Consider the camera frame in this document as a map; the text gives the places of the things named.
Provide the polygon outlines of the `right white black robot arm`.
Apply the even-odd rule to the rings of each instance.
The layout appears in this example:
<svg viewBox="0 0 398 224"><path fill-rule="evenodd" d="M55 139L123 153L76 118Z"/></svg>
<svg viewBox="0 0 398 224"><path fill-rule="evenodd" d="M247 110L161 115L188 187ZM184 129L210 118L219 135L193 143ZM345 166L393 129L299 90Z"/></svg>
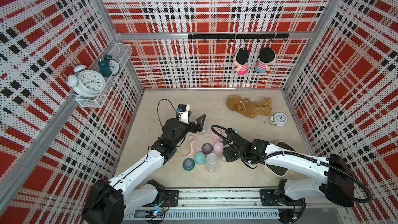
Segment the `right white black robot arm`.
<svg viewBox="0 0 398 224"><path fill-rule="evenodd" d="M305 199L323 198L342 207L354 205L354 181L349 168L337 155L313 157L264 140L249 142L231 128L226 129L222 142L227 162L241 160L251 169L258 164L276 166L307 176L303 180L280 180L271 199L266 201L268 205L288 206Z"/></svg>

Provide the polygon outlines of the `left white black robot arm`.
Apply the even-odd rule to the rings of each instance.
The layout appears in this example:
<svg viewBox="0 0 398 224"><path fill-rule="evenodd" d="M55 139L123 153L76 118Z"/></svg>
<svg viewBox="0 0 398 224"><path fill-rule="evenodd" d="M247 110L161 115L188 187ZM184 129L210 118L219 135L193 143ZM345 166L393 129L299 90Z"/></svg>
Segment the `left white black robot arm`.
<svg viewBox="0 0 398 224"><path fill-rule="evenodd" d="M120 224L124 217L147 204L161 204L165 187L155 180L139 184L165 165L176 153L188 133L202 132L206 116L196 122L169 119L162 135L149 147L146 155L129 169L109 180L100 179L92 186L82 219L88 224Z"/></svg>

